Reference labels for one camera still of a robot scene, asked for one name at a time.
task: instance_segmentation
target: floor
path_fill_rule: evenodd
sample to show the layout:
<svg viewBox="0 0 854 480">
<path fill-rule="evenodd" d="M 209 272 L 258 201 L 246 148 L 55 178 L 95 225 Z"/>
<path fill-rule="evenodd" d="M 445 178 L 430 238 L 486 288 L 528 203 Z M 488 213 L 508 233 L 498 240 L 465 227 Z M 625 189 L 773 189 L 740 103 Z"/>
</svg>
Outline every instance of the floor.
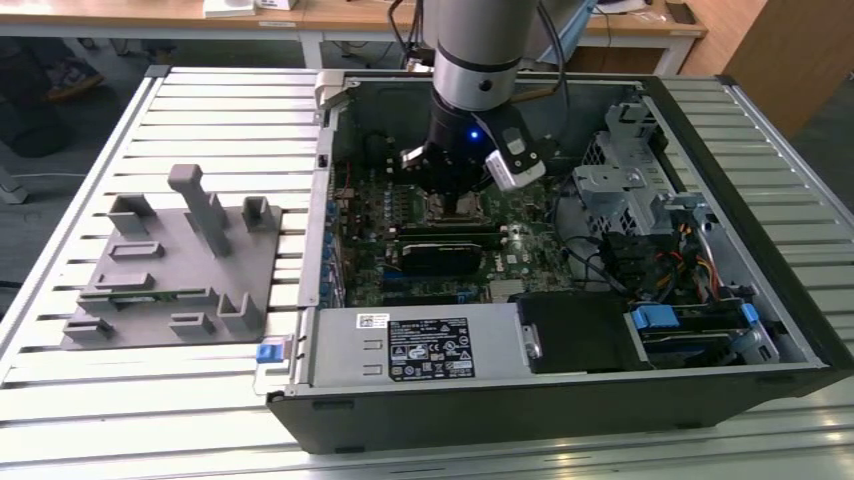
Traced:
<svg viewBox="0 0 854 480">
<path fill-rule="evenodd" d="M 41 159 L 19 159 L 0 144 L 0 161 L 14 175 L 86 174 L 98 157 L 150 61 L 138 53 L 119 57 L 106 40 L 97 42 L 101 47 L 97 51 L 85 51 L 77 42 L 69 42 L 107 77 L 103 87 L 61 107 L 69 124 L 75 125 L 75 142 L 61 153 Z M 342 58 L 337 45 L 326 43 L 325 64 L 330 68 L 364 68 L 366 64 L 374 68 L 397 68 L 401 54 L 397 47 L 392 46 L 389 51 L 386 47 L 389 44 L 370 44 L 357 50 L 354 57 Z M 297 42 L 257 41 L 181 41 L 175 63 L 185 66 L 305 66 Z M 849 208 L 854 209 L 854 190 L 847 188 L 854 175 L 854 162 L 843 161 L 854 158 L 851 132 L 854 132 L 854 82 L 845 82 L 793 144 Z M 21 179 L 30 191 L 30 201 L 17 206 L 0 204 L 0 280 L 23 282 L 27 278 L 81 181 L 81 177 L 71 176 Z M 0 288 L 0 313 L 14 295 L 14 290 Z"/>
</svg>

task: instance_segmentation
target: metal bracket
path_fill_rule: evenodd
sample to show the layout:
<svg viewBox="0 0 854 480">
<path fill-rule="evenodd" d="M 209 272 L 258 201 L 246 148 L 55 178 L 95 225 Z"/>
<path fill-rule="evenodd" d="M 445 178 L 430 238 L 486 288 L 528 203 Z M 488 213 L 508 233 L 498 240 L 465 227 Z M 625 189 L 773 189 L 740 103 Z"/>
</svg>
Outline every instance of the metal bracket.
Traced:
<svg viewBox="0 0 854 480">
<path fill-rule="evenodd" d="M 315 102 L 318 108 L 330 108 L 345 101 L 347 90 L 345 70 L 323 70 L 315 80 Z"/>
</svg>

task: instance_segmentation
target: power supply label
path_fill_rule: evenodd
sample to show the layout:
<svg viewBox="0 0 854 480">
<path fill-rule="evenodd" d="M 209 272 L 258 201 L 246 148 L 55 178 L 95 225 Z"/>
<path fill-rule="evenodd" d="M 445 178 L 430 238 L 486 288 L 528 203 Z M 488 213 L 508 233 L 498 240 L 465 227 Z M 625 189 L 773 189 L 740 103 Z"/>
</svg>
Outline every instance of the power supply label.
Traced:
<svg viewBox="0 0 854 480">
<path fill-rule="evenodd" d="M 389 321 L 389 377 L 396 382 L 474 376 L 468 318 Z"/>
</svg>

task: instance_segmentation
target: wooden desk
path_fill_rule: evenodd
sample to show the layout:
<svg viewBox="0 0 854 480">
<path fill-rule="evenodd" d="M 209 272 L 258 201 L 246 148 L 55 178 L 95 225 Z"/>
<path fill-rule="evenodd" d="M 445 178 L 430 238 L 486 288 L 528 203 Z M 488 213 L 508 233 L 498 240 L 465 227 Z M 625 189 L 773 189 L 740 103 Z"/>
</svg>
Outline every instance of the wooden desk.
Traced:
<svg viewBox="0 0 854 480">
<path fill-rule="evenodd" d="M 319 43 L 330 40 L 393 40 L 386 17 L 389 9 L 386 2 L 380 0 L 353 0 L 350 2 L 345 0 L 309 0 L 305 4 L 305 9 L 306 15 L 303 16 L 302 28 L 315 32 L 317 35 L 303 41 L 318 44 L 317 47 L 310 46 L 309 48 L 305 44 L 305 50 L 317 49 L 319 52 Z M 653 12 L 665 15 L 668 18 L 665 21 L 645 18 L 640 15 L 610 15 L 606 21 L 604 16 L 596 16 L 588 25 L 580 47 L 612 46 L 616 49 L 664 50 L 661 58 L 657 57 L 657 64 L 653 64 L 654 71 L 660 75 L 676 75 L 680 72 L 694 41 L 706 35 L 706 27 L 702 24 L 684 25 L 676 23 L 666 11 L 665 0 L 654 0 Z M 396 19 L 402 27 L 409 27 L 413 20 L 413 7 L 402 5 L 398 8 Z M 612 58 L 617 60 L 620 56 L 614 55 Z M 582 62 L 582 64 L 586 63 L 594 63 L 596 67 L 600 67 L 598 59 L 593 62 Z"/>
<path fill-rule="evenodd" d="M 0 35 L 98 38 L 170 38 L 218 40 L 298 40 L 306 66 L 322 68 L 325 41 L 394 40 L 378 0 L 301 0 L 291 11 L 259 9 L 254 17 L 202 18 L 202 0 L 0 0 Z M 657 12 L 665 11 L 657 0 Z M 413 7 L 396 18 L 409 28 Z M 594 18 L 582 47 L 648 48 L 665 51 L 656 73 L 676 74 L 694 40 L 706 33 L 700 25 L 645 20 L 636 15 Z"/>
</svg>

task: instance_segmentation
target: aluminum extrusion table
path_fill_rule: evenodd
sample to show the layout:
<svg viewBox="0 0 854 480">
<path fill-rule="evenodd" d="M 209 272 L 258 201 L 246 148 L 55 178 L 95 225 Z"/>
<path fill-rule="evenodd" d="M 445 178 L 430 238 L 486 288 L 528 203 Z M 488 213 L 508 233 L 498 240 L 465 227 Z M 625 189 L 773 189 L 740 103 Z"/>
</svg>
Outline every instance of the aluminum extrusion table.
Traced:
<svg viewBox="0 0 854 480">
<path fill-rule="evenodd" d="M 181 206 L 166 184 L 177 162 L 202 165 L 205 188 L 223 204 L 263 194 L 286 209 L 269 334 L 294 330 L 315 76 L 174 68 L 145 79 L 0 324 L 0 479 L 854 476 L 854 379 L 712 429 L 313 456 L 254 393 L 255 345 L 59 350 L 77 288 L 114 228 L 103 216 L 111 196 L 141 192 L 155 208 Z M 852 214 L 737 87 L 713 79 L 666 84 L 854 346 Z M 676 164 L 690 188 L 693 176 Z"/>
</svg>

